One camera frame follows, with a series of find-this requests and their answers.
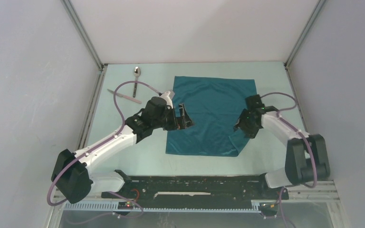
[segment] teal cloth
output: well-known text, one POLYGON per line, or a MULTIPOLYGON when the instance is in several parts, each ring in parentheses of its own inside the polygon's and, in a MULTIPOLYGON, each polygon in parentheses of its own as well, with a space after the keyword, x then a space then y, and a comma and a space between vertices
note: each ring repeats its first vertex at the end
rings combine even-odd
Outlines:
POLYGON ((167 133, 167 154, 239 155, 249 139, 233 126, 245 98, 257 94, 254 80, 176 76, 173 91, 173 105, 184 103, 195 125, 167 133))

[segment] light blue table surface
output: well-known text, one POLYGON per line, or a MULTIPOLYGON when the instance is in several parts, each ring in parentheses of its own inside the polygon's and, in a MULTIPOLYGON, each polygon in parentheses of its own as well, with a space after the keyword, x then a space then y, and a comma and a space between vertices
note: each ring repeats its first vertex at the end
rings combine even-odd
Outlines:
MULTIPOLYGON (((139 80, 159 91, 172 89, 174 76, 200 76, 254 79, 260 95, 275 91, 293 95, 282 62, 109 65, 88 136, 89 145, 120 126, 121 117, 115 109, 113 96, 107 89, 114 90, 122 82, 134 80, 133 71, 138 66, 142 71, 139 80)), ((119 92, 132 96, 133 87, 133 84, 125 85, 119 92)), ((155 95, 144 85, 138 85, 136 98, 141 100, 142 104, 120 97, 117 98, 117 102, 127 118, 143 108, 146 101, 155 95)), ((281 95, 271 95, 262 101, 267 106, 273 105, 277 108, 293 105, 292 100, 281 95)), ((297 108, 284 112, 283 116, 297 127, 304 129, 297 108)), ((166 138, 167 132, 157 129, 150 137, 102 163, 97 171, 121 169, 127 175, 239 175, 261 174, 279 169, 285 164, 286 147, 266 130, 260 130, 257 137, 249 141, 238 157, 166 154, 166 138)))

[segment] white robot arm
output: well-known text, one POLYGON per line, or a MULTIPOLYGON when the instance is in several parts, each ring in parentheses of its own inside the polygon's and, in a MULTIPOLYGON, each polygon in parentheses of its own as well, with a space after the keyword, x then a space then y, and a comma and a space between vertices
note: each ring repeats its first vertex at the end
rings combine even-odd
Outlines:
POLYGON ((258 130, 265 128, 286 146, 285 167, 262 174, 260 181, 263 188, 299 185, 314 179, 313 161, 306 159, 305 155, 305 152, 310 152, 307 151, 306 143, 312 151, 317 176, 327 178, 330 175, 327 148, 321 135, 310 135, 297 129, 280 116, 277 108, 266 107, 260 95, 247 97, 246 104, 248 109, 241 112, 235 129, 242 129, 247 137, 255 138, 258 130))
POLYGON ((96 167, 114 154, 150 136, 154 129, 163 128, 172 131, 193 125, 184 104, 179 104, 180 116, 176 117, 172 103, 173 96, 174 92, 169 90, 160 97, 152 97, 144 109, 127 118, 124 126, 107 137, 74 153, 64 150, 59 154, 52 173, 52 181, 71 161, 83 156, 56 182, 57 188, 70 203, 79 202, 89 193, 117 192, 122 188, 125 175, 121 171, 95 173, 96 167))

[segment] purple cable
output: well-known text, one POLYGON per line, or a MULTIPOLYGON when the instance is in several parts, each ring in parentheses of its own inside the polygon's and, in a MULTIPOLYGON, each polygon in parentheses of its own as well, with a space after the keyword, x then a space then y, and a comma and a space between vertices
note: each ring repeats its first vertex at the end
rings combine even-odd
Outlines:
POLYGON ((81 225, 81 224, 85 224, 85 223, 88 223, 88 222, 90 222, 90 221, 93 221, 93 220, 95 220, 95 219, 98 219, 98 218, 100 218, 100 217, 107 216, 107 215, 114 215, 114 214, 117 214, 117 215, 118 215, 118 217, 129 218, 129 219, 135 219, 135 218, 137 218, 137 217, 139 217, 139 216, 143 215, 143 213, 144 213, 144 209, 143 209, 143 207, 142 207, 141 205, 139 205, 137 202, 131 201, 130 199, 127 199, 127 198, 125 198, 125 197, 123 197, 123 196, 121 196, 121 195, 119 195, 119 194, 117 194, 117 193, 115 193, 115 192, 112 192, 112 191, 109 191, 108 193, 111 193, 111 194, 113 194, 113 195, 115 195, 115 196, 117 196, 117 197, 119 197, 119 198, 121 198, 121 199, 123 199, 123 200, 125 200, 125 201, 130 201, 130 202, 132 202, 134 205, 136 205, 137 207, 139 207, 139 209, 141 210, 141 213, 140 213, 139 215, 134 215, 134 216, 125 216, 125 215, 117 214, 117 213, 115 213, 115 212, 108 212, 108 213, 99 214, 99 215, 94 216, 93 218, 90 218, 90 219, 88 219, 88 220, 86 220, 86 221, 83 221, 83 222, 72 222, 72 221, 69 221, 68 219, 66 219, 67 223, 69 223, 69 224, 71 224, 71 225, 81 225))
POLYGON ((289 94, 285 94, 285 93, 281 93, 281 92, 272 92, 272 93, 267 93, 267 94, 262 95, 261 98, 264 98, 264 97, 266 97, 268 95, 272 95, 272 94, 279 94, 279 95, 284 95, 284 96, 290 97, 295 102, 295 105, 292 106, 292 107, 290 107, 290 108, 282 108, 282 109, 279 109, 278 114, 280 112, 282 112, 282 111, 292 110, 292 109, 294 109, 294 108, 297 107, 297 100, 293 96, 291 96, 289 94))
POLYGON ((75 164, 78 160, 80 160, 81 158, 83 158, 86 154, 89 154, 91 153, 92 151, 94 151, 95 149, 97 149, 98 147, 106 144, 107 142, 111 141, 112 139, 114 139, 114 136, 120 134, 120 132, 124 129, 124 126, 125 126, 125 118, 124 118, 124 115, 122 114, 121 112, 121 109, 118 107, 118 104, 117 104, 117 101, 116 101, 116 93, 117 91, 119 90, 119 88, 121 88, 123 85, 125 84, 129 84, 129 83, 139 83, 139 84, 142 84, 142 85, 145 85, 147 86, 149 89, 155 91, 157 94, 161 94, 157 89, 151 87, 150 85, 146 84, 146 83, 143 83, 143 82, 139 82, 139 81, 127 81, 127 82, 124 82, 122 84, 120 84, 115 90, 114 90, 114 104, 115 104, 115 107, 117 109, 117 111, 119 112, 119 114, 121 115, 121 119, 122 119, 122 124, 121 124, 121 127, 118 129, 118 131, 108 137, 107 139, 105 139, 104 141, 102 141, 101 143, 97 144, 96 146, 90 148, 89 150, 87 150, 86 152, 84 152, 83 154, 79 155, 77 158, 75 158, 74 160, 72 160, 68 165, 66 165, 62 170, 61 172, 58 173, 58 175, 56 176, 56 178, 52 181, 51 183, 51 186, 49 187, 48 189, 48 193, 47 193, 47 203, 48 205, 50 206, 58 206, 64 202, 67 201, 67 199, 63 199, 61 200, 60 202, 52 202, 51 201, 51 195, 52 195, 52 191, 54 190, 55 188, 55 185, 57 184, 59 178, 61 178, 61 176, 73 165, 75 164))
POLYGON ((282 187, 280 189, 278 202, 279 202, 279 207, 280 207, 280 216, 282 217, 283 223, 285 223, 285 227, 288 227, 288 223, 286 222, 286 217, 285 217, 285 214, 283 214, 283 208, 282 208, 282 194, 283 194, 284 190, 285 190, 285 187, 282 187))

